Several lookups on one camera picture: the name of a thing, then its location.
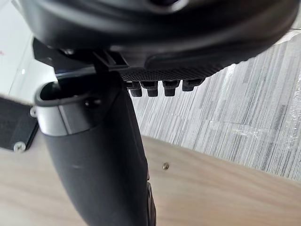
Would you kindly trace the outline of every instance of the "light wood surface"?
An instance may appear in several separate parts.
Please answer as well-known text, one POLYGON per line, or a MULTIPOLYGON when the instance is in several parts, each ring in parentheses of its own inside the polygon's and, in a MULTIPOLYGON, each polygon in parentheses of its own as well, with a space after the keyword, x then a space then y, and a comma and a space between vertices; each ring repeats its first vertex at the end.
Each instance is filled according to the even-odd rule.
MULTIPOLYGON (((301 225, 299 184, 150 138, 143 143, 158 226, 301 225)), ((86 225, 40 133, 25 154, 0 151, 0 225, 86 225)))

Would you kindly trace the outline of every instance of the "silver metal ring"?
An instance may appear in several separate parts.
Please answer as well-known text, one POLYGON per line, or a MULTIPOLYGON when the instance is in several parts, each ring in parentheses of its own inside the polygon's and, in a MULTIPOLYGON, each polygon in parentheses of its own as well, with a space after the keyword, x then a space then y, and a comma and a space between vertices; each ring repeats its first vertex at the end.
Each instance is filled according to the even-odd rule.
POLYGON ((188 5, 189 0, 178 0, 175 3, 168 6, 160 6, 152 3, 150 0, 145 0, 145 3, 148 9, 154 13, 170 14, 183 9, 185 6, 188 5))

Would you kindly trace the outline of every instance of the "gray metal trim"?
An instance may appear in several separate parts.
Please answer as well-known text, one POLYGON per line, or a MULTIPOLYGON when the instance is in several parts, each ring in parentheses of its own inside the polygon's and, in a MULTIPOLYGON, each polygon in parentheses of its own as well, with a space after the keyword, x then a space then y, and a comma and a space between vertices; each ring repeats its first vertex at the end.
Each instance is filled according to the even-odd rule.
POLYGON ((60 137, 68 135, 61 112, 55 107, 36 107, 38 122, 42 133, 49 136, 60 137))

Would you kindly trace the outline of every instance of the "textured plastic surface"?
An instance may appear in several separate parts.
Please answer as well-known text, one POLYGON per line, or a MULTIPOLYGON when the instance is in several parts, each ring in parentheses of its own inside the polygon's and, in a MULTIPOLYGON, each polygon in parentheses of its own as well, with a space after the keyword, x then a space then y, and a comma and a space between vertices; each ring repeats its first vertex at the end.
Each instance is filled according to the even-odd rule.
POLYGON ((30 148, 38 130, 37 119, 30 116, 32 106, 0 97, 0 146, 14 150, 17 142, 30 148))

